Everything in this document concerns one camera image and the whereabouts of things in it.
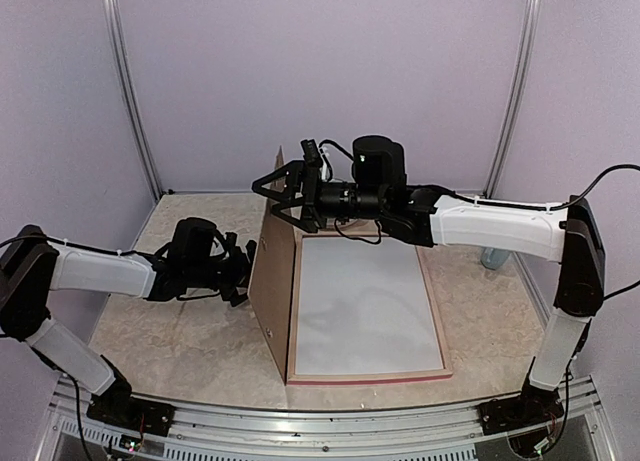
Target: black cable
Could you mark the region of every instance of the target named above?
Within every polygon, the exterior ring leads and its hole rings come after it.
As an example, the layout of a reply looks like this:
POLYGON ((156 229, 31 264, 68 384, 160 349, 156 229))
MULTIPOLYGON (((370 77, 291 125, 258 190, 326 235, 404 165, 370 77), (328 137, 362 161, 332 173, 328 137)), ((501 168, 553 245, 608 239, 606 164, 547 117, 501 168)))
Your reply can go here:
POLYGON ((347 151, 346 149, 344 149, 342 146, 340 146, 338 143, 336 143, 334 140, 332 139, 325 139, 324 141, 321 141, 320 144, 318 145, 319 148, 321 148, 322 146, 324 146, 325 144, 329 144, 331 146, 333 146, 334 148, 336 148, 338 151, 340 151, 342 154, 344 154, 347 158, 349 158, 351 161, 353 161, 353 154, 351 154, 349 151, 347 151))
POLYGON ((351 241, 362 241, 363 243, 373 244, 375 246, 382 243, 382 226, 380 225, 380 221, 378 221, 377 219, 375 223, 376 223, 376 226, 378 227, 378 239, 376 239, 375 241, 371 241, 370 239, 367 239, 367 238, 361 238, 360 236, 349 236, 347 234, 344 234, 342 231, 340 231, 340 228, 338 227, 338 218, 333 220, 333 227, 336 230, 336 232, 343 238, 347 238, 351 241))
POLYGON ((91 454, 89 453, 89 448, 87 448, 87 442, 84 439, 84 432, 82 430, 82 415, 80 414, 80 386, 78 386, 78 381, 76 379, 67 374, 69 379, 73 383, 73 387, 76 390, 76 418, 78 420, 78 432, 80 433, 80 442, 82 443, 82 449, 84 450, 84 454, 87 456, 89 461, 93 461, 91 454))
MULTIPOLYGON (((607 169, 602 171, 598 176, 596 176, 596 178, 591 182, 591 184, 587 187, 587 189, 585 189, 582 193, 576 196, 575 199, 573 199, 572 201, 567 201, 566 203, 559 204, 557 206, 551 206, 548 208, 549 211, 561 211, 563 209, 573 206, 574 204, 577 204, 578 202, 582 201, 587 196, 587 194, 589 194, 593 190, 593 188, 595 188, 598 185, 598 183, 602 181, 602 178, 604 178, 607 174, 612 173, 613 171, 619 171, 622 169, 631 169, 634 171, 640 171, 640 166, 638 166, 637 164, 614 164, 613 166, 609 166, 607 169)), ((527 211, 546 211, 547 210, 546 206, 531 206, 528 204, 504 203, 501 201, 491 201, 491 200, 484 200, 484 199, 476 200, 473 198, 467 198, 466 196, 461 196, 457 194, 455 191, 445 188, 443 186, 433 185, 431 187, 437 191, 440 191, 442 194, 451 196, 452 198, 458 199, 460 201, 465 201, 467 203, 479 204, 481 206, 495 206, 499 208, 516 208, 516 209, 524 209, 527 211)))
MULTIPOLYGON (((325 144, 329 144, 333 146, 353 162, 353 155, 349 153, 349 151, 344 149, 342 146, 340 146, 338 143, 333 141, 332 139, 325 139, 324 141, 321 141, 320 144, 318 145, 318 148, 322 148, 322 146, 324 146, 325 144)), ((322 150, 320 150, 320 157, 322 157, 322 161, 324 161, 324 164, 327 165, 327 170, 329 171, 329 178, 327 179, 327 182, 329 182, 333 179, 333 166, 331 166, 331 163, 329 162, 329 158, 327 158, 327 156, 324 154, 324 152, 322 152, 322 150)))
POLYGON ((638 286, 640 286, 640 279, 638 281, 636 281, 635 283, 630 284, 629 286, 626 286, 622 289, 619 289, 617 291, 614 291, 613 293, 609 293, 604 297, 604 301, 606 301, 607 299, 611 299, 614 296, 618 296, 619 294, 622 293, 626 293, 627 291, 631 291, 632 289, 637 288, 638 286))
POLYGON ((560 427, 560 432, 558 433, 558 437, 554 439, 553 444, 549 446, 549 449, 547 449, 546 451, 543 451, 542 453, 543 456, 558 445, 558 443, 560 442, 560 438, 562 438, 562 435, 564 434, 564 429, 567 426, 567 421, 569 420, 569 374, 570 374, 569 366, 570 365, 571 365, 571 361, 569 361, 569 364, 567 364, 567 369, 565 371, 565 377, 564 377, 565 403, 564 403, 564 418, 562 419, 562 426, 560 427))
POLYGON ((65 242, 62 239, 52 238, 52 237, 44 235, 44 234, 27 234, 27 235, 24 235, 24 236, 14 236, 13 238, 9 238, 9 239, 6 239, 6 240, 2 241, 0 243, 0 249, 4 248, 8 244, 11 244, 11 243, 13 243, 15 241, 23 241, 25 239, 41 239, 41 240, 48 241, 50 243, 61 244, 63 246, 69 246, 70 248, 84 249, 86 251, 91 251, 91 252, 100 253, 100 254, 107 254, 107 255, 110 255, 110 256, 129 256, 131 254, 140 254, 138 251, 136 251, 134 249, 129 250, 129 251, 118 252, 118 251, 112 251, 112 250, 109 250, 109 249, 96 248, 94 246, 88 246, 86 244, 71 243, 69 241, 65 242))

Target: white paper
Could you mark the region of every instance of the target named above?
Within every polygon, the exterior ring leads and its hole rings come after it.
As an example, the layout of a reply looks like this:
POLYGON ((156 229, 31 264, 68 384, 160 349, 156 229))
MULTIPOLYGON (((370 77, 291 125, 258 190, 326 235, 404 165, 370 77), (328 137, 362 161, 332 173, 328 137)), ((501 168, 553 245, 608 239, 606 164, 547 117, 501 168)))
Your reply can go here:
POLYGON ((303 238, 297 375, 442 369, 416 248, 303 238))

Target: table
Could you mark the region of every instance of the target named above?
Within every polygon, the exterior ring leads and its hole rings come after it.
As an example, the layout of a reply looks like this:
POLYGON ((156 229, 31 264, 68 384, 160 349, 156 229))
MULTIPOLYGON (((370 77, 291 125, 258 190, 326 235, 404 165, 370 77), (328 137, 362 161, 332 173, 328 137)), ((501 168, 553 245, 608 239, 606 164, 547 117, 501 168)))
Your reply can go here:
MULTIPOLYGON (((153 252, 175 224, 197 216, 239 244, 257 239, 265 201, 254 194, 164 196, 136 248, 153 252)), ((220 299, 147 302, 113 295, 91 347, 113 362, 134 391, 215 405, 272 410, 370 410, 426 406, 520 389, 542 327, 509 260, 489 271, 480 249, 436 247, 429 272, 453 363, 448 380, 379 386, 285 387, 250 304, 220 299)))

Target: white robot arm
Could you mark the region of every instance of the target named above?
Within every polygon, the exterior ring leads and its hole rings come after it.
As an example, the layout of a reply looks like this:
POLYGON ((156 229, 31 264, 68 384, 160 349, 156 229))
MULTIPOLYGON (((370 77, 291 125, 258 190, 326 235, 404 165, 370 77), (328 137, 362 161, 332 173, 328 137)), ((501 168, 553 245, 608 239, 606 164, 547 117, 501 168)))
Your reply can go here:
POLYGON ((74 289, 168 301, 188 288, 209 288, 237 306, 247 299, 255 243, 245 253, 236 239, 210 221, 187 218, 158 252, 122 253, 81 248, 25 226, 0 258, 0 328, 91 392, 89 417, 138 430, 144 416, 147 432, 166 436, 173 408, 131 397, 125 377, 51 316, 48 293, 74 289), (219 252, 211 255, 214 243, 219 252))
POLYGON ((404 150, 383 136, 353 142, 355 182, 328 182, 324 153, 314 140, 301 144, 304 160, 291 161, 252 186, 274 201, 274 216, 299 229, 317 232, 328 218, 372 219, 382 232, 408 244, 474 245, 561 263, 551 319, 521 393, 479 406, 485 434, 561 417, 558 385, 604 300, 604 249, 587 201, 580 196, 564 204, 510 203, 467 198, 441 186, 407 185, 404 150), (284 189, 275 189, 282 178, 284 189), (300 208, 299 217, 290 208, 300 208))

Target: purple wall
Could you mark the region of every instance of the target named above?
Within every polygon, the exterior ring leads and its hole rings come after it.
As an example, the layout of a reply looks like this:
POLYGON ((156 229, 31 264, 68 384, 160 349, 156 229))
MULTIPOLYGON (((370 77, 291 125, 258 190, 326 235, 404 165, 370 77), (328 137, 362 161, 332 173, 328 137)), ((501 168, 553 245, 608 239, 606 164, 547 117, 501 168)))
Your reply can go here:
POLYGON ((525 1, 120 0, 163 185, 247 191, 280 144, 381 133, 411 181, 483 188, 525 1))
MULTIPOLYGON (((638 0, 543 0, 529 78, 499 196, 564 201, 607 166, 640 163, 638 0)), ((640 173, 589 196, 607 251, 606 291, 640 277, 640 173)), ((549 303, 558 268, 529 259, 549 303)), ((592 373, 622 459, 640 449, 640 290, 598 314, 578 368, 592 373)))
MULTIPOLYGON (((27 223, 129 247, 152 200, 142 175, 101 0, 0 0, 0 240, 27 223)), ((104 296, 55 293, 54 315, 87 339, 104 296)), ((57 377, 0 340, 0 458, 31 459, 57 377)))

